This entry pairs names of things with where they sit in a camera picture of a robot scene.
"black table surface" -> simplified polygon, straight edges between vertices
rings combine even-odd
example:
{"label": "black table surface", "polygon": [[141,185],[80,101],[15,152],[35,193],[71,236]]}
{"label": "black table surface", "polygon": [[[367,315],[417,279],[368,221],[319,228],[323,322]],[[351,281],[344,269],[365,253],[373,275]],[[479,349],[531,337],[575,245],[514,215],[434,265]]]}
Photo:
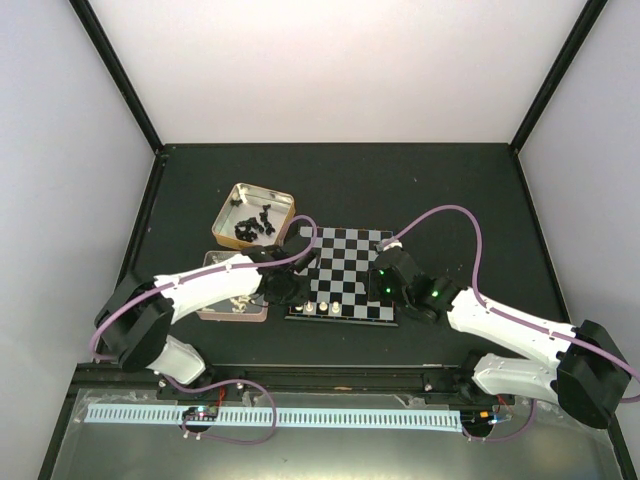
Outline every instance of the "black table surface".
{"label": "black table surface", "polygon": [[[137,271],[200,267],[218,250],[211,226],[234,184],[289,193],[319,226],[399,231],[443,204],[469,208],[484,239],[480,289],[496,301],[562,321],[561,299],[536,231],[517,158],[505,144],[169,145]],[[470,284],[475,236],[457,212],[439,213],[403,238],[423,269]],[[398,328],[284,319],[178,322],[172,335],[215,364],[458,365],[470,350],[513,356],[482,338],[399,319]]]}

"black and white chessboard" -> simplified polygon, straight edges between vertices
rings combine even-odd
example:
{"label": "black and white chessboard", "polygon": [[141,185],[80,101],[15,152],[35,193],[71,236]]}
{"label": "black and white chessboard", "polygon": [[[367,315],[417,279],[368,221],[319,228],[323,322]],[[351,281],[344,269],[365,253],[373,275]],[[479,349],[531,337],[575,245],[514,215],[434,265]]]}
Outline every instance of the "black and white chessboard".
{"label": "black and white chessboard", "polygon": [[[311,237],[311,227],[300,235]],[[355,228],[318,228],[317,258],[300,272],[311,278],[310,305],[299,311],[290,308],[286,316],[296,320],[321,320],[366,325],[397,325],[393,302],[369,302],[365,293],[367,270],[378,256],[375,246],[391,238],[392,232]],[[327,304],[322,310],[322,302]],[[339,310],[334,311],[334,302]]]}

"white robotic arm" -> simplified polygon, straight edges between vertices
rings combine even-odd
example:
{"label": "white robotic arm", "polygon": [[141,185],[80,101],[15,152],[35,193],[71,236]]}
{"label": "white robotic arm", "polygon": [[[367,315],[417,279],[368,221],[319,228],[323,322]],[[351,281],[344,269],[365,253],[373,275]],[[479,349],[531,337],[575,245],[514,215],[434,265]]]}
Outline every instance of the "white robotic arm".
{"label": "white robotic arm", "polygon": [[383,247],[369,272],[368,285],[370,298],[388,297],[400,308],[412,310],[414,318],[435,322],[446,317],[453,329],[486,338],[525,357],[501,358],[485,352],[471,376],[484,393],[523,395],[556,403],[582,423],[606,428],[629,383],[630,376],[608,360],[552,336],[558,333],[579,338],[623,358],[602,326],[585,320],[577,328],[481,296],[485,302],[482,305],[472,289],[426,275],[398,241]]}
{"label": "white robotic arm", "polygon": [[[254,293],[272,303],[304,303],[309,298],[310,281],[297,273],[315,258],[312,252],[300,256],[307,245],[308,240],[294,236],[283,247],[251,247],[214,266],[159,275],[150,281],[129,273],[96,317],[95,325],[99,327],[141,293],[157,291],[123,313],[102,338],[124,371],[148,368],[191,384],[200,379],[206,363],[194,347],[169,335],[171,325],[207,305]],[[282,261],[296,255],[295,262]]]}
{"label": "white robotic arm", "polygon": [[[207,305],[221,302],[227,298],[254,294],[262,281],[262,275],[258,273],[258,270],[256,268],[229,268],[231,265],[248,263],[252,263],[249,257],[237,254],[216,265],[225,267],[224,272],[204,275],[187,283],[182,283],[181,279],[211,270],[212,267],[203,267],[176,275],[156,276],[154,282],[156,287],[168,283],[175,285],[175,287],[161,293],[164,298],[172,302],[174,313],[171,324],[173,325],[186,315]],[[195,348],[168,335],[162,352],[158,358],[147,365],[147,368],[163,375],[169,375],[178,382],[187,385],[205,371],[206,365]]]}
{"label": "white robotic arm", "polygon": [[507,320],[490,309],[497,308],[570,337],[575,336],[573,325],[550,322],[489,298],[483,299],[486,307],[480,305],[471,289],[461,291],[452,302],[453,309],[447,314],[451,327],[491,340],[529,360],[488,354],[476,365],[473,381],[482,391],[492,395],[509,393],[557,404],[558,394],[551,385],[557,380],[558,353],[566,353],[571,343]]}

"red wire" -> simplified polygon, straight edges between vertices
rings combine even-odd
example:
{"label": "red wire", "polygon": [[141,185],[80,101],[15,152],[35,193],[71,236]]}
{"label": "red wire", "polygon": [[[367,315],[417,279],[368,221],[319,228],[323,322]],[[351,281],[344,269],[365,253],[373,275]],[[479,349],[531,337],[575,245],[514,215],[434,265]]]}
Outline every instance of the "red wire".
{"label": "red wire", "polygon": [[222,400],[224,400],[224,396],[227,394],[227,391],[224,387],[220,387],[218,393],[218,402],[216,403],[216,407],[220,407],[222,405]]}
{"label": "red wire", "polygon": [[500,396],[500,395],[496,395],[496,397],[498,397],[498,400],[500,401],[500,403],[502,405],[504,405],[505,407],[507,407],[507,409],[509,410],[509,412],[511,412],[513,414],[513,409],[511,408],[510,405],[507,404],[507,402],[504,401],[504,399]]}

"metal tin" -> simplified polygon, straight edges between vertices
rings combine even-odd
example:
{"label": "metal tin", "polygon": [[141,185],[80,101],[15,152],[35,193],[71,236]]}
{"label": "metal tin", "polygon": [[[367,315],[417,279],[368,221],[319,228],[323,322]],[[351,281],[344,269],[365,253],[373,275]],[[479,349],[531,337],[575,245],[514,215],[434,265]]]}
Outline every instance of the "metal tin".
{"label": "metal tin", "polygon": [[[203,267],[224,262],[235,252],[210,251],[204,256]],[[209,305],[197,311],[201,320],[220,320],[226,322],[264,322],[267,318],[267,304],[262,296],[234,297]]]}
{"label": "metal tin", "polygon": [[[264,205],[271,205],[269,222],[275,232],[270,236],[258,233],[258,238],[253,243],[238,240],[235,235],[236,224],[250,217],[256,217],[259,221]],[[286,234],[282,227],[293,218],[295,211],[293,197],[289,194],[238,183],[231,189],[211,231],[220,245],[235,250],[252,245],[282,245]]]}

